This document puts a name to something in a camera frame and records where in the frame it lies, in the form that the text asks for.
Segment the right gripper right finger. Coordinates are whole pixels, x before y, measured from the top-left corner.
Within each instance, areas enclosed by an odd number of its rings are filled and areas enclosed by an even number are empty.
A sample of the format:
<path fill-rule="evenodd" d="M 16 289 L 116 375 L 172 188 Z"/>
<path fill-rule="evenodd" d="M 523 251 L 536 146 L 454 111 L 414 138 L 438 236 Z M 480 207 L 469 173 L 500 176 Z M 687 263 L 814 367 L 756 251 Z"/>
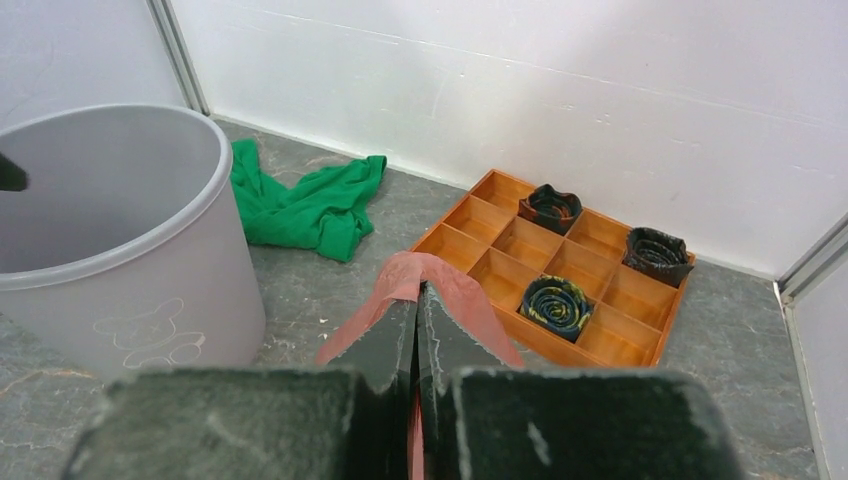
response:
<path fill-rule="evenodd" d="M 723 415 L 664 369 L 509 367 L 424 285 L 421 479 L 741 479 Z"/>

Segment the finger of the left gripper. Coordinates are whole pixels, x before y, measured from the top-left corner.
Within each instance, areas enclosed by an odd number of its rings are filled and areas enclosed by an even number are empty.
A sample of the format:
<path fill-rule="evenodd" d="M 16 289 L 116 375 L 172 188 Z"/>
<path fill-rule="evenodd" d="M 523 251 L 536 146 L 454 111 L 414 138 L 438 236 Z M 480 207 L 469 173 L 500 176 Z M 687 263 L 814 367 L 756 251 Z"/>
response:
<path fill-rule="evenodd" d="M 0 190 L 22 192 L 29 187 L 29 175 L 6 154 L 0 153 Z"/>

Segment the red plastic trash bag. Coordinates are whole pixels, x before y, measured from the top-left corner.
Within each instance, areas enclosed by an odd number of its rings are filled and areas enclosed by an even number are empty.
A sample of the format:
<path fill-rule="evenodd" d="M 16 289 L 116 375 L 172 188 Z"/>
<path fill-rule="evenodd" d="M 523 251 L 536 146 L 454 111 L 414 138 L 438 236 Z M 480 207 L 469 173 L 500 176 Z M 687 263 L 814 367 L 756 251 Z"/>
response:
<path fill-rule="evenodd" d="M 400 252 L 367 301 L 320 347 L 318 365 L 351 367 L 368 398 L 349 465 L 356 479 L 429 479 L 443 447 L 452 374 L 522 367 L 481 285 L 447 261 Z"/>

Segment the grey plastic trash bin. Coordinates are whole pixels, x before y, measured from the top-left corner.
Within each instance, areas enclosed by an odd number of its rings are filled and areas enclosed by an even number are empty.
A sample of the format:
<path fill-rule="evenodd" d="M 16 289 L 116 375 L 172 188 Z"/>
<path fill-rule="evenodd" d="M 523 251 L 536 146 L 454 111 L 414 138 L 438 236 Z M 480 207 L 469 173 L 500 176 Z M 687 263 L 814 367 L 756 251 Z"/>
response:
<path fill-rule="evenodd" d="M 104 382 L 240 367 L 266 314 L 232 148 L 186 108 L 114 104 L 5 130 L 29 187 L 1 196 L 1 311 Z"/>

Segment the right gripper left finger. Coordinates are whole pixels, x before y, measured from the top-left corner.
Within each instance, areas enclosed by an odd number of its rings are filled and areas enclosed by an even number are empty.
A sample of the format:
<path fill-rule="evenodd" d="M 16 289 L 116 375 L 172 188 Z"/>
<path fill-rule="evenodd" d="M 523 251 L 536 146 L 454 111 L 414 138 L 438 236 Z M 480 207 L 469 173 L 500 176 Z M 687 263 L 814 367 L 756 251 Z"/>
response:
<path fill-rule="evenodd" d="M 321 367 L 149 370 L 105 391 L 65 479 L 406 479 L 417 306 Z"/>

